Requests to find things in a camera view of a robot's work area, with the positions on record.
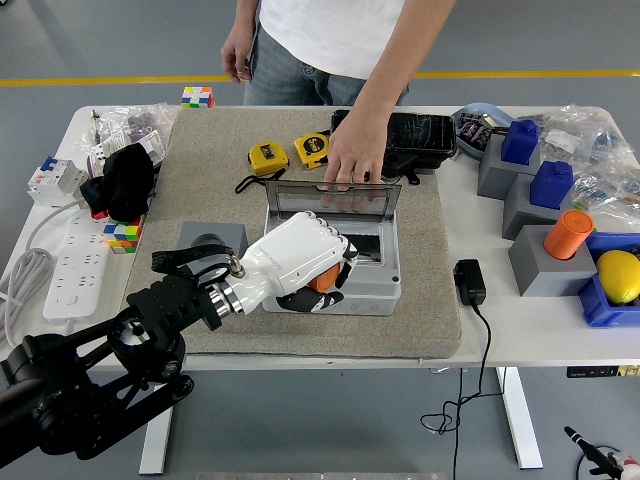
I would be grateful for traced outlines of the person's right hand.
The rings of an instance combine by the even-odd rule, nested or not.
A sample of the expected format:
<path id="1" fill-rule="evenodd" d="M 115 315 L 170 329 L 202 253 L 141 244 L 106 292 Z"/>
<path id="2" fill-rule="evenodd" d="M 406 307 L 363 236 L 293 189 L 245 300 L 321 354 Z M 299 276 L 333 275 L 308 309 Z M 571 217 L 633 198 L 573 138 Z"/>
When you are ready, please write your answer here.
<path id="1" fill-rule="evenodd" d="M 236 84 L 251 79 L 249 53 L 253 36 L 250 32 L 231 32 L 221 48 L 222 67 Z"/>

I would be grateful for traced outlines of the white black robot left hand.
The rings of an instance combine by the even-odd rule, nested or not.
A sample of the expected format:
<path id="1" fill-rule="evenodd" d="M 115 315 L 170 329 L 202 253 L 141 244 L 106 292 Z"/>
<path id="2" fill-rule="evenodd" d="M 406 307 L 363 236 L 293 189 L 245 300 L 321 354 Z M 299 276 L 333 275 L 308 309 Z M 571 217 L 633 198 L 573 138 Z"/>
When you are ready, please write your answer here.
<path id="1" fill-rule="evenodd" d="M 339 289 L 357 257 L 345 236 L 304 211 L 252 244 L 240 259 L 243 276 L 226 282 L 244 314 L 267 298 L 285 310 L 317 312 L 344 299 Z"/>

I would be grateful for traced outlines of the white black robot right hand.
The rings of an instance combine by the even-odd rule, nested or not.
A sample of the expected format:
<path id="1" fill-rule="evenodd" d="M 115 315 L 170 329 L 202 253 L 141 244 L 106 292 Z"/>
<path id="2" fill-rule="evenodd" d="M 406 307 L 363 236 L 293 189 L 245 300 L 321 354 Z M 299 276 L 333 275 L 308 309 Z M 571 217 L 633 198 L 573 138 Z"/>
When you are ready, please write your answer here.
<path id="1" fill-rule="evenodd" d="M 584 457 L 596 467 L 590 474 L 606 475 L 609 479 L 638 479 L 639 461 L 624 452 L 615 451 L 607 454 L 586 441 L 577 431 L 569 426 L 564 427 L 567 436 L 581 449 Z"/>

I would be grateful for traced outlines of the person's left hand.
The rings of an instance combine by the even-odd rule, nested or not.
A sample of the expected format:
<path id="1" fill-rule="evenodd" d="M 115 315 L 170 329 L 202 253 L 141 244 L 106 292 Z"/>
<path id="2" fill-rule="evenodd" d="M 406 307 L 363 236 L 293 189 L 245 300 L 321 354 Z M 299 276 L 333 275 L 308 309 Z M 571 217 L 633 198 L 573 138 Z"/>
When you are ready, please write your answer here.
<path id="1" fill-rule="evenodd" d="M 388 120 L 388 116 L 360 115 L 352 109 L 330 136 L 324 182 L 338 187 L 380 185 Z"/>

